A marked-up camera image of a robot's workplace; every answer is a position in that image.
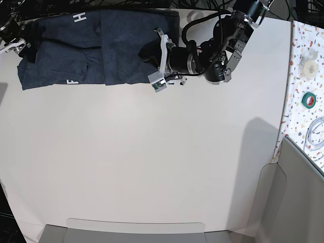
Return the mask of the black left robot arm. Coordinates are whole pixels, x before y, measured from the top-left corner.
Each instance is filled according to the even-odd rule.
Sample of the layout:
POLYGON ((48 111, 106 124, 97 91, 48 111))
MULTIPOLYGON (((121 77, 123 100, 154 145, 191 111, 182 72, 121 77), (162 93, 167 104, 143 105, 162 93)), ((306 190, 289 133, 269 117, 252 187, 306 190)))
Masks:
POLYGON ((156 28, 159 40, 144 46, 139 57, 157 71, 148 75, 156 92, 170 85, 184 85, 188 77, 203 76, 209 83, 219 85, 231 80, 231 75, 242 58, 254 29, 263 22, 272 1, 236 1, 232 8, 219 10, 206 17, 191 21, 183 29, 183 47, 156 28), (218 18, 211 39, 197 45, 188 39, 188 30, 198 24, 218 18))

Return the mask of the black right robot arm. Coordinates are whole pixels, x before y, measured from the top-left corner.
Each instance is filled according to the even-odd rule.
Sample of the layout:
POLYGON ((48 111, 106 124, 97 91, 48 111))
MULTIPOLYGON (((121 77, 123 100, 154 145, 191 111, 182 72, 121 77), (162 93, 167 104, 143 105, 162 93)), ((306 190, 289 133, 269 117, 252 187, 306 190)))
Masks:
POLYGON ((1 54, 10 51, 28 62, 36 59, 35 37, 32 23, 25 23, 25 16, 33 1, 1 1, 1 54))

